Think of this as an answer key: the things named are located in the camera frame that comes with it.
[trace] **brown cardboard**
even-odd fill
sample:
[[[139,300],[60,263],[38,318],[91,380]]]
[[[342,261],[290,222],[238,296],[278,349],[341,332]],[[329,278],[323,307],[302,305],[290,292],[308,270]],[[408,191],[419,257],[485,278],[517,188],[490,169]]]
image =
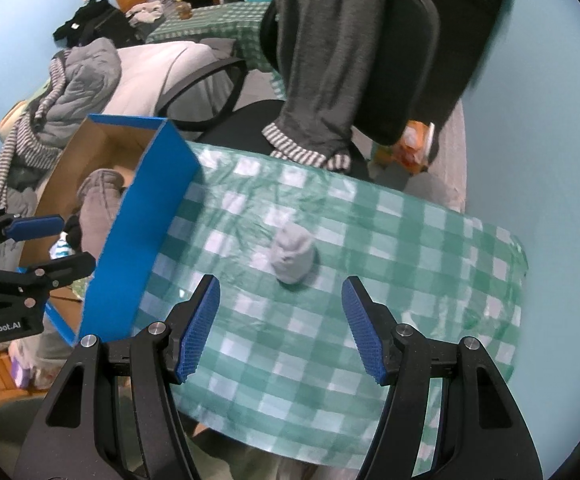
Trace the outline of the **brown cardboard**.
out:
[[[95,170],[112,168],[124,176],[124,186],[132,184],[134,170],[155,131],[116,124],[100,124],[86,119],[70,139],[41,193],[35,215],[59,214],[67,220],[79,208],[77,191]],[[49,260],[50,247],[58,236],[25,242],[19,260],[29,267]],[[69,287],[53,290],[52,306],[74,331],[79,332],[83,303]]]

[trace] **metal screw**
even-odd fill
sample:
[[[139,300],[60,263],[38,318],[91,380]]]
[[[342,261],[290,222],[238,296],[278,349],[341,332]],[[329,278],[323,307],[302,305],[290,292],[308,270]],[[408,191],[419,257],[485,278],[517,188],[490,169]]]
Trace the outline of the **metal screw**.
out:
[[[414,333],[414,329],[412,325],[407,323],[399,323],[397,325],[397,334],[402,335],[403,337],[411,336]]]
[[[163,334],[166,330],[166,324],[162,321],[155,321],[148,327],[148,332],[152,335]]]
[[[463,344],[468,347],[470,350],[478,350],[480,348],[481,343],[475,337],[467,337],[463,340]]]
[[[81,338],[81,346],[84,346],[85,348],[90,348],[96,342],[97,342],[97,336],[92,335],[92,334],[84,335]]]

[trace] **wooden floor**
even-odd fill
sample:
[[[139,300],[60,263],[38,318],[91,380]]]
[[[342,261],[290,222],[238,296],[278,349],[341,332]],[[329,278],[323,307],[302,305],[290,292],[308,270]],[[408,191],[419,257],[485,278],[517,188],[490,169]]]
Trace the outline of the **wooden floor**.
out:
[[[39,397],[46,394],[45,390],[20,390],[17,388],[10,376],[11,366],[8,352],[0,352],[0,406],[11,400],[23,397]]]

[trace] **chair armrest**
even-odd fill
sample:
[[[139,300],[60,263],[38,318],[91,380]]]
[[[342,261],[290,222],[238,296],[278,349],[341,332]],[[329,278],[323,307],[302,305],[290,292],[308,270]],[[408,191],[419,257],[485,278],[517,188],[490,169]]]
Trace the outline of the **chair armrest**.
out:
[[[207,121],[179,121],[168,116],[167,109],[169,106],[183,93],[192,88],[195,84],[199,83],[203,79],[208,78],[211,75],[226,70],[228,67],[234,66],[239,72],[237,74],[236,80],[233,80],[234,86],[232,92],[228,96],[223,108],[219,113]],[[184,77],[181,81],[177,82],[170,90],[165,92],[157,102],[156,106],[156,116],[166,117],[170,119],[178,129],[189,131],[189,132],[204,132],[217,124],[222,123],[228,115],[234,110],[239,95],[241,94],[241,89],[243,89],[243,82],[245,81],[247,75],[247,65],[245,60],[239,59],[237,57],[228,57],[227,59],[220,59],[214,61],[199,70],[196,70],[192,74]]]

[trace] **chair seat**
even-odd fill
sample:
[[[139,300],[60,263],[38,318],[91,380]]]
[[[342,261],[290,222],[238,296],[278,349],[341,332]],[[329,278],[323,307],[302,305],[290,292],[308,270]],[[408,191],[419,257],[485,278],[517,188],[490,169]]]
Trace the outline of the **chair seat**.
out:
[[[279,100],[265,100],[240,108],[223,123],[206,131],[196,140],[221,148],[270,155],[273,146],[267,142],[261,131],[279,116],[283,103],[284,101]],[[361,152],[352,143],[349,149],[352,158],[349,176],[371,182],[367,162]]]

